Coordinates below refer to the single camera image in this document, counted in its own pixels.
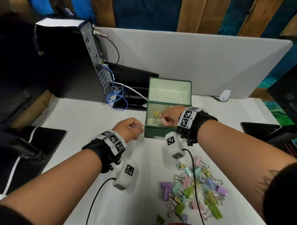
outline wrist strap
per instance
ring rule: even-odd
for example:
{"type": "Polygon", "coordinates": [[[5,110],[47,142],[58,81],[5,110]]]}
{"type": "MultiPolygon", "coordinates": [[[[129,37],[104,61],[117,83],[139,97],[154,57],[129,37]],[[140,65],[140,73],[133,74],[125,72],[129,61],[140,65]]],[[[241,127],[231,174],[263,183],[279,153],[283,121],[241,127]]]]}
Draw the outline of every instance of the wrist strap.
{"type": "Polygon", "coordinates": [[[102,173],[112,169],[110,163],[119,164],[122,153],[125,151],[126,143],[124,139],[113,130],[107,130],[91,140],[82,149],[91,149],[102,162],[102,173]]]}
{"type": "Polygon", "coordinates": [[[197,107],[188,107],[184,109],[179,117],[177,124],[178,133],[188,140],[188,146],[197,143],[197,134],[199,128],[207,120],[216,120],[217,118],[209,115],[205,109],[197,107]]]}

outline forearm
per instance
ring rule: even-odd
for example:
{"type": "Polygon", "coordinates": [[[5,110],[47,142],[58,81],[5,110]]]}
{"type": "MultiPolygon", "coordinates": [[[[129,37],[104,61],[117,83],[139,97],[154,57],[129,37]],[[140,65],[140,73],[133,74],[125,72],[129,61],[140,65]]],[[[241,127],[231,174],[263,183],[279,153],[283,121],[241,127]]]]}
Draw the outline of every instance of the forearm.
{"type": "Polygon", "coordinates": [[[281,150],[215,120],[200,127],[197,140],[261,217],[263,195],[270,181],[278,171],[297,162],[281,150]]]}
{"type": "Polygon", "coordinates": [[[35,225],[63,224],[101,172],[100,158],[82,150],[17,189],[0,204],[35,225]]]}

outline hand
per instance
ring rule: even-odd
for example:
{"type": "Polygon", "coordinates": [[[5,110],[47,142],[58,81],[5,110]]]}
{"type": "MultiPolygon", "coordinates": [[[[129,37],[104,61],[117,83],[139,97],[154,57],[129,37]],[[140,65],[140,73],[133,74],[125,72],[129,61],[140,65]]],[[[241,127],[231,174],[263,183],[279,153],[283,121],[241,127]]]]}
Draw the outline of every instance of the hand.
{"type": "Polygon", "coordinates": [[[131,140],[137,140],[138,136],[143,132],[140,126],[143,126],[143,124],[137,119],[129,118],[118,122],[112,130],[118,132],[125,142],[128,143],[131,140]]]}
{"type": "Polygon", "coordinates": [[[173,106],[162,112],[160,117],[165,126],[177,126],[178,119],[186,107],[183,105],[173,106]]]}

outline table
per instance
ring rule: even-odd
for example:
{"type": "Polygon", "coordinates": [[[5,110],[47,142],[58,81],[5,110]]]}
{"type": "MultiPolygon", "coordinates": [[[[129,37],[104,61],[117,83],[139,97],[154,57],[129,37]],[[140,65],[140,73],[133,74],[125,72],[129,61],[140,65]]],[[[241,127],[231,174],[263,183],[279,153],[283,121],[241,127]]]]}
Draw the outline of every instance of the table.
{"type": "MultiPolygon", "coordinates": [[[[227,102],[218,102],[208,96],[192,95],[192,105],[205,108],[220,122],[240,131],[242,131],[241,122],[278,124],[260,99],[229,99],[227,102]]],[[[100,102],[58,99],[43,127],[67,130],[67,134],[44,172],[80,151],[81,147],[91,138],[102,131],[111,129],[120,120],[135,117],[144,123],[145,116],[144,111],[119,112],[100,102]]],[[[219,208],[223,219],[210,218],[205,224],[265,224],[198,144],[186,148],[193,155],[200,156],[202,161],[209,165],[213,176],[223,180],[224,188],[229,191],[229,196],[219,208]]],[[[114,188],[112,181],[105,184],[92,208],[89,225],[154,224],[158,214],[163,218],[166,217],[167,202],[161,199],[160,182],[173,181],[174,175],[180,174],[180,171],[177,171],[175,167],[176,161],[169,156],[165,141],[144,138],[142,135],[138,141],[128,143],[121,159],[124,161],[128,158],[137,162],[139,174],[136,181],[124,191],[114,188]]],[[[188,153],[183,162],[191,164],[188,153]]],[[[121,164],[114,171],[98,176],[65,222],[66,225],[85,224],[91,203],[99,187],[106,179],[114,177],[116,170],[120,167],[121,164]]],[[[187,207],[184,213],[188,214],[189,224],[202,224],[198,211],[187,207]]]]}

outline open box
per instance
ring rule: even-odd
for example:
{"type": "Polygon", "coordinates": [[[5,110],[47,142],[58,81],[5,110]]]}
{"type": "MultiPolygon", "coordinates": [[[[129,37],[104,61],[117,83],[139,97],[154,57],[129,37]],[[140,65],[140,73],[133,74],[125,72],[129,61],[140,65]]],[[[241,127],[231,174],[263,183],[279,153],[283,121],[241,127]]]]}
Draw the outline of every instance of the open box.
{"type": "Polygon", "coordinates": [[[154,112],[160,113],[174,105],[192,106],[192,82],[187,80],[173,80],[151,77],[148,88],[148,102],[144,137],[165,137],[176,127],[165,126],[160,117],[154,117],[154,112]]]}

